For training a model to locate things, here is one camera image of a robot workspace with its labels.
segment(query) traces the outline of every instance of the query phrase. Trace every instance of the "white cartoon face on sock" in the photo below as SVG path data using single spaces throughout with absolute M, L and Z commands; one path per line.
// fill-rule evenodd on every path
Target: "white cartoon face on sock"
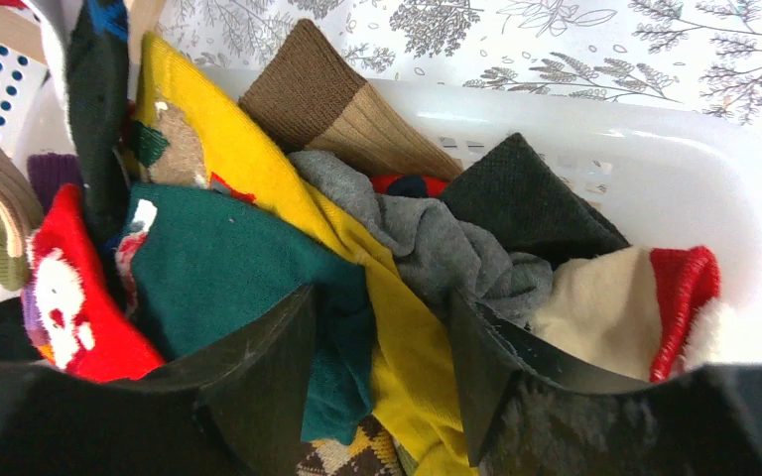
M 79 350 L 94 347 L 94 335 L 83 312 L 80 274 L 63 259 L 63 250 L 55 248 L 40 259 L 34 295 L 51 339 L 54 363 L 64 369 Z

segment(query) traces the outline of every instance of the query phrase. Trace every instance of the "pile of socks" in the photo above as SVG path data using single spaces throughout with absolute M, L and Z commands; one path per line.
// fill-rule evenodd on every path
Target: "pile of socks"
M 312 22 L 237 101 L 149 33 L 128 111 L 121 0 L 26 3 L 76 155 L 0 150 L 0 284 L 63 372 L 142 379 L 314 285 L 298 474 L 456 475 L 452 295 L 648 382 L 723 354 L 710 250 L 631 245 L 520 134 L 464 171 Z

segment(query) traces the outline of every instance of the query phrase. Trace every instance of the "white plastic bin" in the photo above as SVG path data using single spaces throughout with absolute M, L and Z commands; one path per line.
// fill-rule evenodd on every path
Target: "white plastic bin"
M 215 68 L 205 72 L 232 99 L 256 75 Z M 507 135 L 521 132 L 574 192 L 595 204 L 632 243 L 708 246 L 719 261 L 723 298 L 752 326 L 752 345 L 758 350 L 748 360 L 762 362 L 759 137 L 693 112 L 372 82 L 405 120 L 467 166 Z M 16 145 L 20 169 L 28 154 L 73 151 L 61 121 L 46 84 Z

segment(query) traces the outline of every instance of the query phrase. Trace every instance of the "tablecloth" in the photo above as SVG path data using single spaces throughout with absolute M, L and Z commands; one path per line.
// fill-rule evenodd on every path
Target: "tablecloth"
M 366 77 L 693 110 L 762 135 L 762 0 L 168 0 L 199 65 L 262 69 L 313 19 Z

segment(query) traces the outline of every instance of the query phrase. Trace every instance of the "wooden edge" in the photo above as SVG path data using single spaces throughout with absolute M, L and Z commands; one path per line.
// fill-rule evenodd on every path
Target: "wooden edge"
M 130 62 L 140 64 L 142 37 L 152 32 L 165 8 L 166 0 L 124 0 L 130 16 Z
M 31 60 L 46 64 L 39 25 L 7 7 L 0 7 L 0 44 Z

